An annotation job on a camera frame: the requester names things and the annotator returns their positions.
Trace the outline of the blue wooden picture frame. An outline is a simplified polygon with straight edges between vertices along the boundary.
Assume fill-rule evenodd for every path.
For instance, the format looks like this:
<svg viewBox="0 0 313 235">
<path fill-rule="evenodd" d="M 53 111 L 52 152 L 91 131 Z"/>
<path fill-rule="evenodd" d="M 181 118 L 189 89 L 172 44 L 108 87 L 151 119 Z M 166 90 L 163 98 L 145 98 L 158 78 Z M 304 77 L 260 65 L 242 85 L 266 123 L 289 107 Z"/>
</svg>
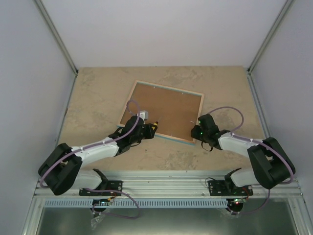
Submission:
<svg viewBox="0 0 313 235">
<path fill-rule="evenodd" d="M 127 98 L 131 99 L 148 112 L 146 123 L 158 122 L 157 137 L 195 145 L 191 129 L 201 114 L 203 93 L 136 80 Z"/>
</svg>

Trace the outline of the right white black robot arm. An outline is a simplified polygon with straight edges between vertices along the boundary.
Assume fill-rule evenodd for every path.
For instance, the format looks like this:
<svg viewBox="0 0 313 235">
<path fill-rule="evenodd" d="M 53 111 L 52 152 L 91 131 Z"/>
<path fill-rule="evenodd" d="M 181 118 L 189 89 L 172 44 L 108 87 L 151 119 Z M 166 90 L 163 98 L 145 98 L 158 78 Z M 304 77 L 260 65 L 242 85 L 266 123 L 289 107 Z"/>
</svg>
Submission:
<svg viewBox="0 0 313 235">
<path fill-rule="evenodd" d="M 191 129 L 192 138 L 208 144 L 211 149 L 231 151 L 250 160 L 251 168 L 238 168 L 225 175 L 224 189 L 229 195 L 238 194 L 244 186 L 261 185 L 272 189 L 293 181 L 295 167 L 277 139 L 249 139 L 220 130 L 210 114 L 199 117 L 198 121 Z"/>
</svg>

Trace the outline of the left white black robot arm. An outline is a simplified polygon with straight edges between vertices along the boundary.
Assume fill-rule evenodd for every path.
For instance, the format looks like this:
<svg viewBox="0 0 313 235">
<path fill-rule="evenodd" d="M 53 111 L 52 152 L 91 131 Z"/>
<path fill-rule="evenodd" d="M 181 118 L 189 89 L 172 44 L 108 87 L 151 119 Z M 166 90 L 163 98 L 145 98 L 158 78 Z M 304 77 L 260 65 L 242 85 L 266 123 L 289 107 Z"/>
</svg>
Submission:
<svg viewBox="0 0 313 235">
<path fill-rule="evenodd" d="M 38 170 L 40 186 L 49 188 L 54 195 L 62 195 L 74 188 L 78 188 L 81 195 L 105 195 L 117 191 L 118 186 L 99 169 L 87 173 L 81 169 L 96 161 L 117 157 L 143 140 L 153 139 L 158 122 L 145 123 L 145 120 L 145 112 L 141 112 L 101 141 L 75 147 L 59 144 Z"/>
</svg>

